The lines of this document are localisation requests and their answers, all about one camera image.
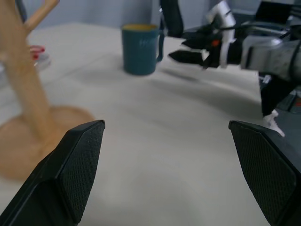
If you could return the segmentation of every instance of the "black cable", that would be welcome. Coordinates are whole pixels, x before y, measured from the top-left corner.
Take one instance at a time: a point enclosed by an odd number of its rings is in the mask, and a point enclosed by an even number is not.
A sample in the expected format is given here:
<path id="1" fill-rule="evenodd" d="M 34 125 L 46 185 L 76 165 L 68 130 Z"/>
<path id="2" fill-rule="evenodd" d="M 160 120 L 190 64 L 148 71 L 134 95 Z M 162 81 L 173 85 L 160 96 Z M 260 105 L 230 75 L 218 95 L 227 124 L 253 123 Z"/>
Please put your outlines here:
<path id="1" fill-rule="evenodd" d="M 295 65 L 295 61 L 296 61 L 297 55 L 298 55 L 300 47 L 301 47 L 301 25 L 295 26 L 291 30 L 292 30 L 292 35 L 299 39 L 299 43 L 293 52 L 293 56 L 292 56 L 292 59 L 291 59 L 291 62 L 290 62 L 289 68 L 288 68 L 288 74 L 289 74 L 290 78 L 295 80 L 294 65 Z"/>
<path id="2" fill-rule="evenodd" d="M 24 3 L 22 0 L 15 0 L 16 1 L 16 6 L 17 9 L 19 10 L 21 19 L 23 22 L 25 22 L 27 20 L 27 13 L 26 13 L 26 8 L 24 6 Z"/>
<path id="3" fill-rule="evenodd" d="M 291 32 L 291 31 L 288 31 L 287 33 L 281 35 L 279 38 L 283 40 L 284 38 L 290 36 L 291 34 L 292 34 L 292 32 Z"/>
<path id="4" fill-rule="evenodd" d="M 221 28 L 217 28 L 217 30 L 227 31 L 227 30 L 235 30 L 235 29 L 239 29 L 239 28 L 248 28 L 248 27 L 252 27 L 252 26 L 254 26 L 254 24 L 244 24 L 244 25 L 236 25 L 236 26 L 232 26 L 232 27 L 221 27 Z"/>

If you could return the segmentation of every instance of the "robotic arm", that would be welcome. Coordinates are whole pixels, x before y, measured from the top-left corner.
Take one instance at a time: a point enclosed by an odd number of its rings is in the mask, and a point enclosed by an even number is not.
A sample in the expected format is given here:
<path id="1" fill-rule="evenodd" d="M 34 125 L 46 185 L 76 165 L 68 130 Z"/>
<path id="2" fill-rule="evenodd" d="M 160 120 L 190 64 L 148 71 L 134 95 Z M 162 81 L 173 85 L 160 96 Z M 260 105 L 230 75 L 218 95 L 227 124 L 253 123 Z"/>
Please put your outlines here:
<path id="1" fill-rule="evenodd" d="M 226 1 L 221 1 L 209 12 L 208 20 L 210 25 L 197 31 L 203 38 L 183 42 L 190 48 L 207 50 L 209 56 L 205 60 L 199 53 L 184 50 L 169 56 L 178 62 L 199 64 L 204 69 L 240 65 L 241 69 L 301 82 L 301 42 L 283 40 L 289 31 L 274 31 L 252 24 L 235 26 Z M 264 32 L 265 36 L 256 35 L 256 32 Z"/>

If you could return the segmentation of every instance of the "red object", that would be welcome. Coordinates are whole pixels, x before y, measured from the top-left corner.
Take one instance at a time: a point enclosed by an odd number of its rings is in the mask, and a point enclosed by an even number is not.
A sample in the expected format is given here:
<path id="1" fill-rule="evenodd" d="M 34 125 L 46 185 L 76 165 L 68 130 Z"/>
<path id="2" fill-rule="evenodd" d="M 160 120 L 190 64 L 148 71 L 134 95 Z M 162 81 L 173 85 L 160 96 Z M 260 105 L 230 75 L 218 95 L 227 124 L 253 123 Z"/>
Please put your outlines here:
<path id="1" fill-rule="evenodd" d="M 296 106 L 301 107 L 301 98 L 298 98 L 296 101 Z"/>
<path id="2" fill-rule="evenodd" d="M 32 53 L 33 60 L 38 60 L 39 55 L 45 52 L 44 46 L 30 46 L 30 52 Z"/>
<path id="3" fill-rule="evenodd" d="M 217 47 L 217 46 L 220 45 L 220 43 L 221 43 L 220 40 L 214 40 L 214 41 L 212 41 L 211 45 L 212 45 L 213 47 Z"/>

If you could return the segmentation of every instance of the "tabletop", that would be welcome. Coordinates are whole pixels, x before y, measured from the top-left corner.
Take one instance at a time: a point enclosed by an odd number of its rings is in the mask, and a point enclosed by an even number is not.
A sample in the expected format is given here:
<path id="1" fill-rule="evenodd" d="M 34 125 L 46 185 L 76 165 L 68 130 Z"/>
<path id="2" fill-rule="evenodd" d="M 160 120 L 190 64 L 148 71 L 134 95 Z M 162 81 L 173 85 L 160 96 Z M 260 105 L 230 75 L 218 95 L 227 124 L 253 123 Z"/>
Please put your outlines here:
<path id="1" fill-rule="evenodd" d="M 267 226 L 244 180 L 230 120 L 261 124 L 255 72 L 178 64 L 167 54 L 145 77 L 122 69 L 120 31 L 65 24 L 34 31 L 30 43 L 52 58 L 40 73 L 51 105 L 73 105 L 104 119 L 94 187 L 80 225 Z M 0 123 L 20 114 L 0 88 Z M 0 181 L 0 211 L 20 184 Z"/>

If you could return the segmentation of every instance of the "textured rubber pad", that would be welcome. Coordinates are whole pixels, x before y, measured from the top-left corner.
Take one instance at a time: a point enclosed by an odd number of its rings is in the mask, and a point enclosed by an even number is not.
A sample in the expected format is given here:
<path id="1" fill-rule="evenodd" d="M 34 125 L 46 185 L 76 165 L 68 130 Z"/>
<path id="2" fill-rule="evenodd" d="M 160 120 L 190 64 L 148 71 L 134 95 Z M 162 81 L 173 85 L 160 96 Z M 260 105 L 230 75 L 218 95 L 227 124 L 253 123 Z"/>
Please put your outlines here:
<path id="1" fill-rule="evenodd" d="M 230 129 L 245 179 L 267 221 L 278 225 L 296 189 L 296 175 L 260 132 L 235 122 Z"/>
<path id="2" fill-rule="evenodd" d="M 103 126 L 99 124 L 83 133 L 59 176 L 65 201 L 75 223 L 80 222 L 92 189 Z"/>

